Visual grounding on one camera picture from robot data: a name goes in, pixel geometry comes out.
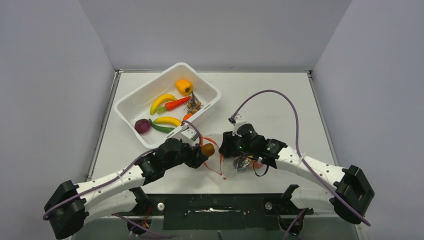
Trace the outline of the brown fake kiwi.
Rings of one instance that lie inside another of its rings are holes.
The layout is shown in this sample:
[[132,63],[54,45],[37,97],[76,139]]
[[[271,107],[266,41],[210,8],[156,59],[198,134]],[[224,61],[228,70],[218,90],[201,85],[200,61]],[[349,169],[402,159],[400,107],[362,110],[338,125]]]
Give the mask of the brown fake kiwi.
[[200,147],[200,152],[206,157],[211,157],[215,154],[214,145],[212,143],[204,144]]

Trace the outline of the dark fake plum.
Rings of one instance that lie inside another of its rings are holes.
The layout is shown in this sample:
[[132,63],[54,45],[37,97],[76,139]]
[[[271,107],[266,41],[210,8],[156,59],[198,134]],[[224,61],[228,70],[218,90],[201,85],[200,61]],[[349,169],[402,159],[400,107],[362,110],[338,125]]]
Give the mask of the dark fake plum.
[[251,167],[251,162],[250,158],[239,156],[233,160],[232,165],[236,172],[243,172]]

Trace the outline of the clear zip top bag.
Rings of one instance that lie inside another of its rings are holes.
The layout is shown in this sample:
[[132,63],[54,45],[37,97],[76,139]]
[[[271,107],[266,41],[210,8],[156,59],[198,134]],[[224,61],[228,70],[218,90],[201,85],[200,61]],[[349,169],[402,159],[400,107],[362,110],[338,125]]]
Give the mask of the clear zip top bag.
[[256,173],[259,173],[259,175],[261,175],[262,173],[265,172],[266,167],[264,165],[260,169],[252,168],[253,161],[256,161],[256,160],[251,155],[244,156],[244,157],[250,158],[252,160],[251,161],[251,167],[249,167],[245,171],[236,172],[234,167],[233,167],[233,160],[237,157],[235,157],[235,158],[224,158],[223,155],[219,153],[220,142],[218,142],[217,139],[218,139],[217,137],[213,138],[212,134],[201,137],[202,145],[213,144],[214,149],[215,149],[214,155],[210,156],[208,158],[208,160],[203,163],[203,166],[206,169],[208,169],[209,171],[211,171],[215,174],[218,174],[219,177],[223,180],[226,180],[227,178],[233,178],[236,174],[256,172]]

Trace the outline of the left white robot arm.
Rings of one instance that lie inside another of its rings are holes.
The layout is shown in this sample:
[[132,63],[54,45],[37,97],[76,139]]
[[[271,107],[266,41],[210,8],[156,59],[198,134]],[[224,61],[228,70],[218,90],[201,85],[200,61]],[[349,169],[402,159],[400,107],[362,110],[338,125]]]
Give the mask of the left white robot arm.
[[82,183],[62,182],[45,204],[42,218],[50,223],[56,239],[66,239],[77,233],[88,218],[132,210],[123,203],[104,204],[105,200],[125,191],[137,195],[142,186],[162,178],[167,170],[182,164],[196,169],[214,153],[211,143],[191,146],[169,138],[158,148],[142,153],[123,170]]

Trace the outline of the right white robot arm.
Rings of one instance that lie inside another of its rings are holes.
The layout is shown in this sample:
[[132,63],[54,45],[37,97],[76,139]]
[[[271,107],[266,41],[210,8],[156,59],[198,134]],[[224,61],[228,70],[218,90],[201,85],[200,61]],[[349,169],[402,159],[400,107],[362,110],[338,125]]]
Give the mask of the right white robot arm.
[[258,134],[250,123],[224,132],[219,153],[225,158],[252,156],[267,168],[291,172],[323,189],[307,194],[306,189],[298,186],[281,199],[286,213],[323,209],[335,212],[351,224],[370,226],[365,214],[375,192],[363,170],[355,165],[345,168],[298,153],[282,141]]

